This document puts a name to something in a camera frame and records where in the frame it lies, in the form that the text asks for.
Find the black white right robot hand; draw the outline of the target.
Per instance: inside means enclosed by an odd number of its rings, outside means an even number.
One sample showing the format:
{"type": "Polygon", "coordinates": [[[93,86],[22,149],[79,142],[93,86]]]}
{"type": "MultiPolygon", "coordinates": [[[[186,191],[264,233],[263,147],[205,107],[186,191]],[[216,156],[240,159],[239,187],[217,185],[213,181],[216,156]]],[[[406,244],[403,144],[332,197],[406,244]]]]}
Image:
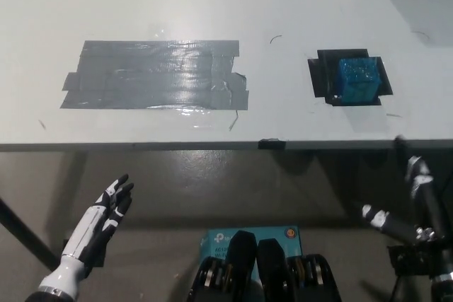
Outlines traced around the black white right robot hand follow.
{"type": "Polygon", "coordinates": [[[452,224],[425,160],[403,137],[394,147],[413,204],[416,223],[410,225],[390,212],[361,206],[362,218],[380,233],[401,242],[389,247],[391,265],[398,276],[426,275],[434,282],[452,280],[452,224]]]}

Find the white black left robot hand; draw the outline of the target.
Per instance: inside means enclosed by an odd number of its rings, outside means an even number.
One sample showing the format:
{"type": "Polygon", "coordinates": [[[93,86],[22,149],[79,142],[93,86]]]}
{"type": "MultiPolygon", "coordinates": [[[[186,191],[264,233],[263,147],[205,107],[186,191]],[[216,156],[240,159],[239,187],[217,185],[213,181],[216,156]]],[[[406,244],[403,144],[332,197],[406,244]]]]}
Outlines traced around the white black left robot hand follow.
{"type": "Polygon", "coordinates": [[[38,292],[61,301],[76,301],[79,287],[124,219],[131,203],[129,175],[114,180],[88,207],[64,246],[60,264],[40,283],[38,292]]]}

